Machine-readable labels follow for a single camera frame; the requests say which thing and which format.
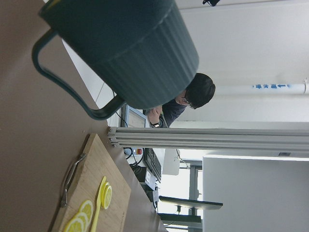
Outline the dark blue ribbed mug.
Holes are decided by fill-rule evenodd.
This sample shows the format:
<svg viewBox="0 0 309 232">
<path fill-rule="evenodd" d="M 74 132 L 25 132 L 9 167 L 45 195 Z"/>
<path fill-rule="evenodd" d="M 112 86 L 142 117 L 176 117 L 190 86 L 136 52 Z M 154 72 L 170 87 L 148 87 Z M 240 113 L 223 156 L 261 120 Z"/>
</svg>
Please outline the dark blue ribbed mug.
<svg viewBox="0 0 309 232">
<path fill-rule="evenodd" d="M 137 109 L 162 105 L 197 72 L 198 53 L 173 0 L 50 0 L 39 15 L 50 29 L 32 49 L 34 67 L 95 120 L 109 118 L 125 103 Z M 89 108 L 39 63 L 41 49 L 56 35 L 115 91 L 103 108 Z"/>
</svg>

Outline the black keyboard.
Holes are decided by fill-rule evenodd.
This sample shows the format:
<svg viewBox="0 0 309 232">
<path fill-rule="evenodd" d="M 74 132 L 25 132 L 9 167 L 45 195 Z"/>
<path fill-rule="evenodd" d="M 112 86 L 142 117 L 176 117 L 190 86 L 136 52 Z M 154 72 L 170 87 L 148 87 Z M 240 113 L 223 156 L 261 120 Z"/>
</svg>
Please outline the black keyboard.
<svg viewBox="0 0 309 232">
<path fill-rule="evenodd" d="M 148 166 L 152 174 L 156 177 L 157 181 L 161 182 L 161 164 L 152 148 L 145 148 L 144 150 L 144 163 Z"/>
</svg>

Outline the seated person dark jacket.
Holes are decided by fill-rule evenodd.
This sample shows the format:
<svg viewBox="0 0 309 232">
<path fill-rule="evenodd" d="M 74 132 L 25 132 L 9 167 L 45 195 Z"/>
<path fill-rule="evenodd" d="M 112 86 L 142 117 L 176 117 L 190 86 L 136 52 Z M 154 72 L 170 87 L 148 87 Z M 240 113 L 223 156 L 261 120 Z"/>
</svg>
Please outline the seated person dark jacket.
<svg viewBox="0 0 309 232">
<path fill-rule="evenodd" d="M 169 102 L 147 110 L 149 124 L 153 128 L 168 128 L 186 109 L 200 108 L 207 104 L 215 94 L 213 80 L 203 74 L 196 73 L 192 82 L 178 96 Z"/>
</svg>

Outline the black power adapter box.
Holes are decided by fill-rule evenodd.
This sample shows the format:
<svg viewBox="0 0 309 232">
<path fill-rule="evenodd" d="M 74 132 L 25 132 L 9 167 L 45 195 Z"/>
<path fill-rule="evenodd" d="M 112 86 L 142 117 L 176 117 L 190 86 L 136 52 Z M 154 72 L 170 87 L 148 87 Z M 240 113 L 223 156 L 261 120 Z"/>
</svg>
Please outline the black power adapter box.
<svg viewBox="0 0 309 232">
<path fill-rule="evenodd" d="M 134 174 L 144 190 L 155 190 L 156 178 L 147 167 L 138 166 Z"/>
</svg>

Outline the bamboo cutting board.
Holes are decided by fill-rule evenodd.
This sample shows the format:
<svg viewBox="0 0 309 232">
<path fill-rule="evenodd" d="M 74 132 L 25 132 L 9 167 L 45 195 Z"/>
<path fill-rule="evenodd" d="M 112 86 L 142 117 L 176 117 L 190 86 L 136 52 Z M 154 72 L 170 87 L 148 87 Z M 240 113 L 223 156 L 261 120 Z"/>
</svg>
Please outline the bamboo cutting board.
<svg viewBox="0 0 309 232">
<path fill-rule="evenodd" d="M 83 152 L 68 169 L 60 193 L 59 207 L 49 231 L 64 231 L 84 201 L 90 200 L 95 205 L 103 178 L 112 187 L 112 198 L 108 209 L 100 208 L 96 230 L 123 231 L 131 188 L 95 133 L 89 136 Z"/>
</svg>

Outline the black monitor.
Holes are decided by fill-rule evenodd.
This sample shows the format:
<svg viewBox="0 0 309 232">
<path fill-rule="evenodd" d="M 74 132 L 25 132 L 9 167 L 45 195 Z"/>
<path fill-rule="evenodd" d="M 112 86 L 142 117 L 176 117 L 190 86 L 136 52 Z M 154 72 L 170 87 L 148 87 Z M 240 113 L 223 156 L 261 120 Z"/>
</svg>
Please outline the black monitor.
<svg viewBox="0 0 309 232">
<path fill-rule="evenodd" d="M 223 203 L 198 201 L 192 199 L 180 199 L 167 196 L 159 196 L 159 200 L 162 202 L 171 203 L 176 206 L 203 210 L 219 210 L 223 207 Z"/>
</svg>

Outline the lemon slice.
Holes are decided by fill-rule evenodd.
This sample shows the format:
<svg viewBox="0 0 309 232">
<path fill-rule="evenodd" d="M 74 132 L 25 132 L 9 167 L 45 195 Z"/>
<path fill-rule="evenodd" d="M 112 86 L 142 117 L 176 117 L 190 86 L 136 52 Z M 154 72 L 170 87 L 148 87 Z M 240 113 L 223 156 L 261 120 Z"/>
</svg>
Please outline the lemon slice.
<svg viewBox="0 0 309 232">
<path fill-rule="evenodd" d="M 105 182 L 101 189 L 101 206 L 108 209 L 112 199 L 112 186 L 109 182 Z"/>
<path fill-rule="evenodd" d="M 88 220 L 87 214 L 84 212 L 78 212 L 74 215 L 72 219 L 76 219 L 76 218 L 79 218 L 83 222 L 84 231 L 86 231 L 89 226 L 89 220 Z"/>
<path fill-rule="evenodd" d="M 79 212 L 85 213 L 88 223 L 91 222 L 94 213 L 94 207 L 91 200 L 85 200 L 79 207 Z"/>
<path fill-rule="evenodd" d="M 64 232 L 83 232 L 84 222 L 78 217 L 72 218 L 65 226 Z"/>
</svg>

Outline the yellow plastic knife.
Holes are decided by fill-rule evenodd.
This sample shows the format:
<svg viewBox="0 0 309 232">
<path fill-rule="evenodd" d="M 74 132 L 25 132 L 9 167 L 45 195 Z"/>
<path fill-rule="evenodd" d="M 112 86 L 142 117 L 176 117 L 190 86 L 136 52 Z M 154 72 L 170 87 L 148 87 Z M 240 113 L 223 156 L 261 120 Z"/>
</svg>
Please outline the yellow plastic knife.
<svg viewBox="0 0 309 232">
<path fill-rule="evenodd" d="M 94 214 L 94 218 L 92 221 L 92 226 L 91 226 L 91 232 L 95 232 L 97 228 L 97 222 L 98 222 L 98 216 L 99 216 L 99 211 L 100 211 L 100 206 L 101 206 L 101 191 L 104 183 L 106 182 L 106 176 L 103 176 L 100 186 L 98 188 L 98 195 L 97 195 L 97 200 L 96 200 L 96 210 Z"/>
</svg>

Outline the aluminium frame post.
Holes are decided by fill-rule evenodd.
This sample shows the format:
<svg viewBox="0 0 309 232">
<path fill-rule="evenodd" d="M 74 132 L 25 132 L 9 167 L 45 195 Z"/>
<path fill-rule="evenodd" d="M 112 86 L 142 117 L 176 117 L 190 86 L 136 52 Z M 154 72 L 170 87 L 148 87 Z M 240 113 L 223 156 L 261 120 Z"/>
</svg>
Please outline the aluminium frame post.
<svg viewBox="0 0 309 232">
<path fill-rule="evenodd" d="M 180 148 L 252 156 L 307 158 L 307 130 L 188 129 L 109 127 L 110 142 L 121 147 Z"/>
</svg>

